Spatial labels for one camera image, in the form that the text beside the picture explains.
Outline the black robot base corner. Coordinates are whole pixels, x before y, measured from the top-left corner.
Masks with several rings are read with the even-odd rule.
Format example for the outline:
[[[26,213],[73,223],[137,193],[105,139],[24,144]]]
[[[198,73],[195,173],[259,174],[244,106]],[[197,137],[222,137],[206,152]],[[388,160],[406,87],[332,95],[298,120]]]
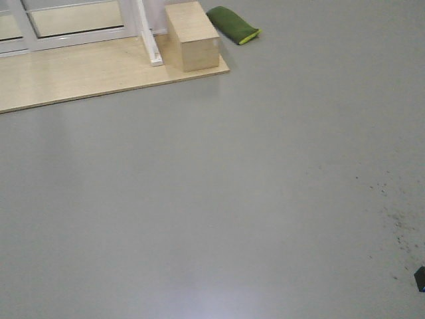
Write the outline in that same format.
[[[425,292],[425,266],[420,266],[414,273],[414,279],[419,292]]]

